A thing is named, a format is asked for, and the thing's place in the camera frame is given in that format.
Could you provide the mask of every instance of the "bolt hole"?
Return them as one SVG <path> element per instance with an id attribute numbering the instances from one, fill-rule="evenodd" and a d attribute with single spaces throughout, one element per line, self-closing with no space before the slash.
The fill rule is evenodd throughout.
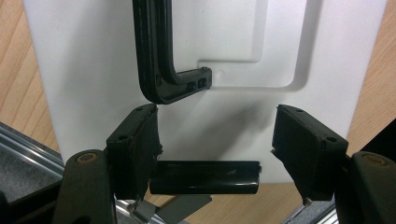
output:
<path id="1" fill-rule="evenodd" d="M 91 219 L 87 216 L 78 217 L 72 224 L 90 224 Z"/>
<path id="2" fill-rule="evenodd" d="M 128 138 L 127 135 L 121 135 L 121 136 L 119 136 L 119 140 L 124 140 L 124 139 L 127 139 L 127 138 Z"/>
<path id="3" fill-rule="evenodd" d="M 336 142 L 336 141 L 337 141 L 337 139 L 335 139 L 335 138 L 333 138 L 333 137 L 327 137 L 326 139 L 329 140 L 329 141 L 331 141 L 331 142 Z"/>

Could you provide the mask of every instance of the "wooden surface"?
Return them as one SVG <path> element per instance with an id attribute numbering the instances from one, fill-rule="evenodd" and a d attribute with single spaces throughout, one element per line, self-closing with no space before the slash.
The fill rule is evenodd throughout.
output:
<path id="1" fill-rule="evenodd" d="M 359 151 L 396 118 L 396 1 L 390 0 L 348 134 Z M 0 121 L 58 150 L 21 0 L 0 0 Z M 169 197 L 148 198 L 160 205 Z M 293 184 L 252 196 L 215 196 L 191 223 L 279 223 L 301 204 Z"/>

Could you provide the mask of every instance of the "wooden table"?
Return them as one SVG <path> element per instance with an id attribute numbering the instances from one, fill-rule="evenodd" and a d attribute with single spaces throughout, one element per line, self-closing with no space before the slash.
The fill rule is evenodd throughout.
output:
<path id="1" fill-rule="evenodd" d="M 396 118 L 396 0 L 389 0 L 348 134 L 359 151 Z M 21 0 L 0 0 L 0 121 L 58 150 Z M 169 197 L 148 195 L 160 205 Z M 215 196 L 191 223 L 278 223 L 301 204 L 293 184 L 257 195 Z"/>

